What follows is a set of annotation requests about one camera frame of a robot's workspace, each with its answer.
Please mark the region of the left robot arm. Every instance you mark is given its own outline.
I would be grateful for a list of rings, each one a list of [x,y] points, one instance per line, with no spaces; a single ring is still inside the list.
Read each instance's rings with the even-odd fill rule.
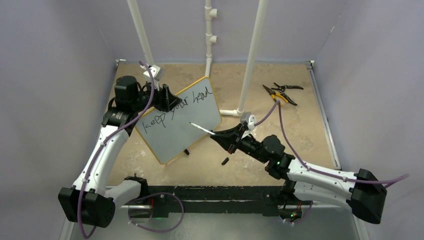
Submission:
[[[131,201],[142,205],[154,199],[143,177],[127,176],[111,189],[107,189],[107,181],[140,115],[150,108],[168,113],[183,102],[166,84],[156,86],[149,81],[141,85],[130,75],[118,78],[114,94],[87,164],[71,187],[63,187],[58,194],[67,219],[81,228],[106,228],[117,208]]]

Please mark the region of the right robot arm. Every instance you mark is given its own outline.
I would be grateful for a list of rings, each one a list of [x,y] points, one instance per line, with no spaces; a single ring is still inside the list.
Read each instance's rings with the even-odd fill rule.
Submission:
[[[277,180],[284,180],[280,196],[288,204],[295,201],[312,201],[339,206],[357,218],[380,224],[387,189],[369,170],[340,171],[301,161],[285,152],[285,146],[272,134],[256,140],[244,134],[242,124],[214,131],[210,138],[229,154],[241,151],[265,164],[265,171]]]

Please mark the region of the black whiteboard marker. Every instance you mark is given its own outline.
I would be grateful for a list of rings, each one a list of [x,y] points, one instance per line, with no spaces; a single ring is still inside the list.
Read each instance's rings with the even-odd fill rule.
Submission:
[[[215,132],[213,132],[212,130],[208,130],[208,129],[206,129],[206,128],[204,128],[204,127],[202,127],[202,126],[198,125],[198,124],[195,124],[195,123],[193,123],[193,122],[190,122],[190,124],[191,124],[192,126],[194,126],[195,128],[200,129],[200,130],[204,131],[205,133],[207,133],[207,134],[209,134],[209,135],[215,135],[215,134],[216,134],[216,133],[215,133]]]

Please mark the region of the yellow framed whiteboard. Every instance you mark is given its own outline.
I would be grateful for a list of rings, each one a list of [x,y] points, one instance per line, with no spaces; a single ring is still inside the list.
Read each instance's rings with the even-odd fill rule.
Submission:
[[[136,129],[154,157],[166,165],[194,143],[206,136],[196,128],[214,130],[222,123],[214,87],[209,77],[203,77],[180,91],[181,98],[174,109],[147,111],[137,122]]]

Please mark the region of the black marker cap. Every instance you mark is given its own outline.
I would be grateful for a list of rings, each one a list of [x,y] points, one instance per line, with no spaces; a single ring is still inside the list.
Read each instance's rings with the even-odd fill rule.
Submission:
[[[224,166],[230,159],[228,157],[226,157],[224,159],[224,161],[221,163],[222,166]]]

